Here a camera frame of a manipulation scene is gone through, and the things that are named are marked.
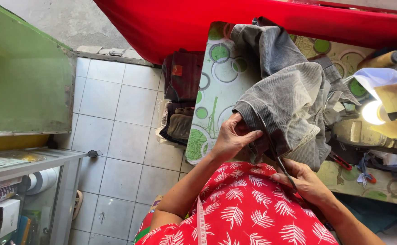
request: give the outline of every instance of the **printed numbers on measuring tape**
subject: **printed numbers on measuring tape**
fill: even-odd
[[[203,204],[201,204],[200,195],[197,199],[197,237],[198,245],[207,245],[205,212],[203,211]]]

